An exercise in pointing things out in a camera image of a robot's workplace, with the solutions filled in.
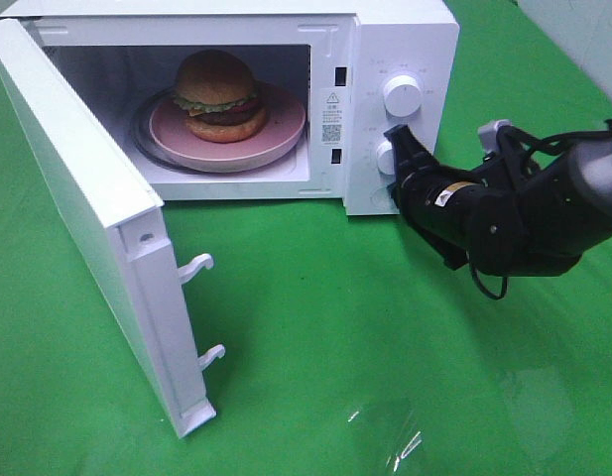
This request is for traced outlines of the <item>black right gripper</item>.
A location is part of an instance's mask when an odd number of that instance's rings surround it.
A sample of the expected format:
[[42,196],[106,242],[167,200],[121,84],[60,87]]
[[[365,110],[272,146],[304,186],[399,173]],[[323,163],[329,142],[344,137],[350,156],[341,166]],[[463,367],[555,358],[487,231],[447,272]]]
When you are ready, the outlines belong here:
[[408,125],[384,133],[394,154],[394,203],[451,270],[468,263],[467,223],[488,188],[473,174],[441,165]]

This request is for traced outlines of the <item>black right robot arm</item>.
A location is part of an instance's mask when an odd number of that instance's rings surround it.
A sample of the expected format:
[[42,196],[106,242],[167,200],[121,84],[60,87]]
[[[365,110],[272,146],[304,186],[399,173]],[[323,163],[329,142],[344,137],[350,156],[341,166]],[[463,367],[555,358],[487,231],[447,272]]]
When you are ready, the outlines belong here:
[[508,120],[478,130],[483,162],[441,164],[406,125],[385,132],[391,193],[451,270],[559,276],[612,237],[612,119],[602,131],[537,138]]

